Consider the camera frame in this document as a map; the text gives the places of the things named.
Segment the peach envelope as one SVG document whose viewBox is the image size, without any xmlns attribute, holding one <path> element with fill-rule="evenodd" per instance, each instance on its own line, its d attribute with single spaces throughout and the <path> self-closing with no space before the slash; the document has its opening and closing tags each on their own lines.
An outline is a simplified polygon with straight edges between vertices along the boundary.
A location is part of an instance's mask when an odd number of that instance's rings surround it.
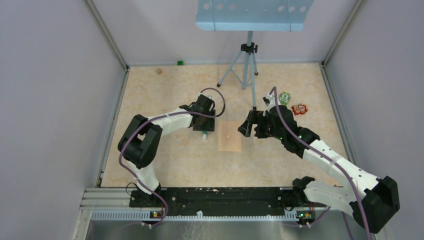
<svg viewBox="0 0 424 240">
<path fill-rule="evenodd" d="M 218 151 L 241 152 L 242 135 L 238 132 L 241 121 L 220 121 L 218 123 Z"/>
</svg>

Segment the green white glue stick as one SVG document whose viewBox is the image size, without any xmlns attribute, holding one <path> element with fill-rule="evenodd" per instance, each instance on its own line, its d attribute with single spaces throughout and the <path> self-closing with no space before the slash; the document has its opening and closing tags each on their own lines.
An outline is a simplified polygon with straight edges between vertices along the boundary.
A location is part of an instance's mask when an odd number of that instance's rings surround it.
<svg viewBox="0 0 424 240">
<path fill-rule="evenodd" d="M 207 139 L 207 137 L 208 137 L 208 132 L 207 132 L 207 131 L 204 131 L 204 132 L 202 133 L 202 140 L 206 140 L 206 139 Z"/>
</svg>

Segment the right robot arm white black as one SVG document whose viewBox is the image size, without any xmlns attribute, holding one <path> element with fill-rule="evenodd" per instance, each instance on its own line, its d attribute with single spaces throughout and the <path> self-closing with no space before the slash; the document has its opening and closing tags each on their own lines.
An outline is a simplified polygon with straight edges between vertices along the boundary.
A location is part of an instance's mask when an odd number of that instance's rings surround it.
<svg viewBox="0 0 424 240">
<path fill-rule="evenodd" d="M 299 206 L 310 202 L 324 204 L 353 217 L 365 230 L 379 233 L 400 210 L 397 182 L 390 176 L 377 177 L 332 150 L 312 130 L 299 126 L 293 113 L 283 105 L 265 111 L 250 110 L 237 129 L 243 136 L 258 139 L 275 138 L 284 148 L 317 166 L 341 186 L 303 177 L 293 192 Z"/>
</svg>

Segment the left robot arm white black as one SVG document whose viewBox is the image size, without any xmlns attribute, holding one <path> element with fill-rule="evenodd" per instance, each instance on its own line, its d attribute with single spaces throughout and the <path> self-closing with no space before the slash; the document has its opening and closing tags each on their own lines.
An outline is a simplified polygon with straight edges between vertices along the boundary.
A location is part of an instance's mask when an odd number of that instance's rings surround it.
<svg viewBox="0 0 424 240">
<path fill-rule="evenodd" d="M 215 129 L 215 102 L 199 93 L 197 100 L 155 117 L 135 115 L 118 142 L 118 162 L 135 179 L 136 189 L 130 194 L 130 207 L 165 204 L 160 196 L 161 185 L 156 177 L 153 160 L 161 137 L 180 129 L 212 132 Z"/>
</svg>

